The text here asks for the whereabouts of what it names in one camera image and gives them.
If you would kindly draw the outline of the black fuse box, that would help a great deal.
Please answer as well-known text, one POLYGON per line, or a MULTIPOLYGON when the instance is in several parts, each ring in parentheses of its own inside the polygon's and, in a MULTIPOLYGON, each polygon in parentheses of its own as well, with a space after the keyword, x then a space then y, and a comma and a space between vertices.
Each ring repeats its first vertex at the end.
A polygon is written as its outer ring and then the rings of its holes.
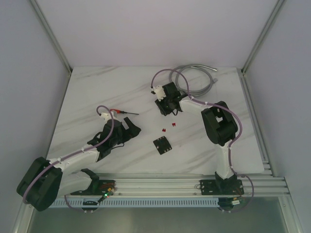
POLYGON ((169 152, 172 150, 172 146, 170 145, 168 139, 165 136, 162 136, 153 141, 155 148, 157 149, 160 155, 169 152))

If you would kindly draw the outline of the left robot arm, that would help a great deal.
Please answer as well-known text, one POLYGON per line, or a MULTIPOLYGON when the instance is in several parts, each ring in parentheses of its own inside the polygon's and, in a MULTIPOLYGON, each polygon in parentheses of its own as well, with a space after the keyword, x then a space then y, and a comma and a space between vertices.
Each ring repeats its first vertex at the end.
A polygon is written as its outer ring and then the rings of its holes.
POLYGON ((106 185, 99 176, 88 168, 108 156, 118 145, 124 145, 141 132, 128 117, 124 123, 118 119, 105 121, 102 131, 86 143, 78 154, 72 157, 35 159, 17 186, 17 193, 27 204, 38 211, 44 211, 54 201, 65 195, 102 195, 114 185, 106 185))

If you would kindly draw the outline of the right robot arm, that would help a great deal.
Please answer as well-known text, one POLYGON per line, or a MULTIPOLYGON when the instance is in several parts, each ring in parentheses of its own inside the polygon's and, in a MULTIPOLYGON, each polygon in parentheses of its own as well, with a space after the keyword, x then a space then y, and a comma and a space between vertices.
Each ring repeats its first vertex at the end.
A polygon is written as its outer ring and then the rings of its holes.
POLYGON ((238 125, 227 104, 223 101, 210 104, 195 100, 193 96, 187 100, 188 95, 182 95, 173 82, 152 87, 151 90, 156 95, 155 103, 162 115, 188 112, 202 118, 206 134, 216 151, 215 188, 222 194, 231 190, 237 175, 232 168, 230 143, 236 138, 238 125))

